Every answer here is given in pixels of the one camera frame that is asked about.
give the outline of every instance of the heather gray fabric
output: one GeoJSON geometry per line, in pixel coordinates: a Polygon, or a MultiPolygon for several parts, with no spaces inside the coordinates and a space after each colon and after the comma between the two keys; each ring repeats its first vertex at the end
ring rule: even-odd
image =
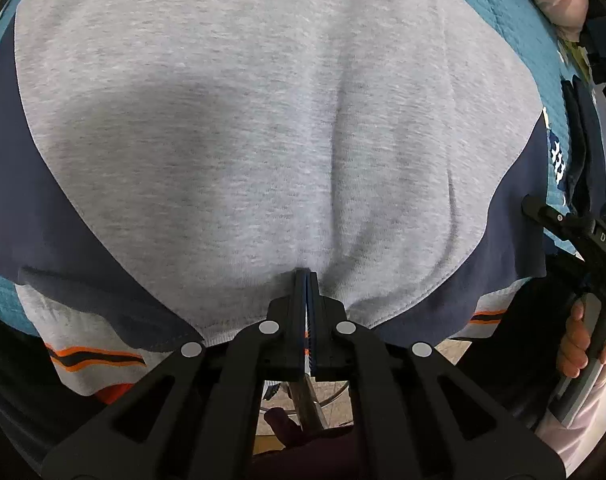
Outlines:
{"type": "Polygon", "coordinates": [[[43,159],[210,344],[291,270],[373,326],[465,260],[542,105],[463,0],[23,0],[43,159]]]}

